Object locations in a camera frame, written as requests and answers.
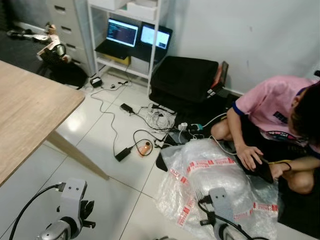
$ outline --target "computer screen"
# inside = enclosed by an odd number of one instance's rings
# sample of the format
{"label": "computer screen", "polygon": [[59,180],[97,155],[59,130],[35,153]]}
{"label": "computer screen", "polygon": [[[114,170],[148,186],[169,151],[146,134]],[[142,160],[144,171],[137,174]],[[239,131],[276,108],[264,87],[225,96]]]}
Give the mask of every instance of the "computer screen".
{"label": "computer screen", "polygon": [[[154,35],[155,29],[151,26],[144,25],[142,27],[141,33],[141,42],[146,44],[153,44],[154,43]],[[158,31],[156,35],[156,46],[162,49],[167,49],[168,42],[169,42],[170,34],[167,32]]]}
{"label": "computer screen", "polygon": [[130,47],[136,45],[138,27],[121,21],[109,19],[106,39]]}

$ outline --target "table leg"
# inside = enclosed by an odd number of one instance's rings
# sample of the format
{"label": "table leg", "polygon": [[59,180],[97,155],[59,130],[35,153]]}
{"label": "table leg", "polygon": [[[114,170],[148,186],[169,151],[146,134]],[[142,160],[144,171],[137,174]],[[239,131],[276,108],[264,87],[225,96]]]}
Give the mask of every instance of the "table leg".
{"label": "table leg", "polygon": [[103,179],[107,180],[109,176],[101,170],[93,161],[91,161],[86,155],[84,155],[78,148],[68,142],[57,131],[53,131],[47,138],[47,140],[55,145],[58,149],[62,150],[68,156],[82,164],[89,170],[93,171]]}

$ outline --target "person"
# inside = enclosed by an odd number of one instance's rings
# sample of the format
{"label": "person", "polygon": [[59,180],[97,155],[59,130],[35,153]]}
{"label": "person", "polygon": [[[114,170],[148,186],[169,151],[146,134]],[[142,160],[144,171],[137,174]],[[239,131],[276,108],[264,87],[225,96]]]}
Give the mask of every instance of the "person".
{"label": "person", "polygon": [[319,102],[319,82],[275,76],[238,98],[211,134],[217,140],[233,140],[249,171],[262,164],[261,157],[280,161],[269,165],[272,177],[283,177],[292,191],[309,194],[320,167]]}

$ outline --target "floor tile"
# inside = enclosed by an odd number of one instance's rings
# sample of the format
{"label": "floor tile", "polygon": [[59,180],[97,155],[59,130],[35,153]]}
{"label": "floor tile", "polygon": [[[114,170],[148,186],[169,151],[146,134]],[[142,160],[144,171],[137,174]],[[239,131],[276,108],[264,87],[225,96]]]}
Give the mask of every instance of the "floor tile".
{"label": "floor tile", "polygon": [[[101,117],[100,105],[99,100],[93,99],[87,94],[82,104],[57,128],[57,132],[71,144],[77,145]],[[110,105],[110,102],[104,101],[102,110],[107,109]],[[44,145],[63,153],[48,141],[45,141]]]}
{"label": "floor tile", "polygon": [[153,240],[169,236],[177,240],[196,240],[189,232],[166,219],[154,200],[141,194],[120,240]]}
{"label": "floor tile", "polygon": [[142,192],[154,198],[165,175],[166,172],[157,168],[156,164],[154,164]]}
{"label": "floor tile", "polygon": [[[142,119],[129,116],[117,105],[112,105],[108,111],[115,114],[113,127],[118,132],[115,154],[118,154],[123,149],[134,145],[132,136],[136,130],[147,130],[148,128]],[[108,175],[141,191],[160,150],[154,148],[150,155],[140,157],[137,149],[133,148],[130,155],[118,162],[113,156],[113,141],[116,134],[111,128],[112,119],[111,114],[105,113],[77,147]],[[153,140],[153,137],[145,132],[138,132],[135,137],[137,141],[141,139]]]}
{"label": "floor tile", "polygon": [[103,82],[103,85],[102,85],[103,88],[97,87],[97,88],[94,88],[93,90],[85,88],[84,92],[88,92],[90,95],[93,93],[99,92],[95,94],[96,97],[104,101],[108,101],[109,103],[113,103],[114,100],[119,96],[119,94],[122,93],[122,91],[126,88],[126,86],[119,84],[119,83],[124,83],[125,80],[112,75],[108,75],[107,73],[104,73],[101,76],[101,79]]}
{"label": "floor tile", "polygon": [[[139,192],[112,178],[104,180],[71,158],[67,158],[49,179],[45,187],[75,177],[87,181],[84,200],[95,201],[88,221],[96,222],[94,229],[83,228],[77,240],[119,240],[138,200]],[[35,237],[58,217],[60,192],[49,190],[25,212],[18,225],[15,240]],[[9,231],[3,236],[9,238]]]}
{"label": "floor tile", "polygon": [[65,158],[42,145],[0,187],[0,236]]}
{"label": "floor tile", "polygon": [[127,104],[132,107],[133,110],[138,111],[140,107],[148,106],[149,103],[152,103],[147,95],[147,88],[141,87],[145,88],[144,92],[137,88],[139,88],[139,86],[135,83],[133,83],[131,87],[127,86],[114,101],[114,104],[118,106],[121,104]]}

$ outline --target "laptop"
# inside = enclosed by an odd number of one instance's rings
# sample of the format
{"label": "laptop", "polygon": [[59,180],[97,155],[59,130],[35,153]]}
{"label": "laptop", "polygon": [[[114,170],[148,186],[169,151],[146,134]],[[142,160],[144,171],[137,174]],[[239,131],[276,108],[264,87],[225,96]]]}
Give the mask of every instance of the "laptop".
{"label": "laptop", "polygon": [[[171,36],[173,31],[164,26],[159,26],[156,36],[156,48],[154,61],[160,62],[168,52]],[[142,23],[141,32],[139,34],[139,41],[134,49],[131,51],[131,56],[150,62],[152,45],[154,43],[155,25],[149,23]]]}
{"label": "laptop", "polygon": [[138,30],[138,26],[109,18],[106,39],[95,51],[124,60],[136,46]]}

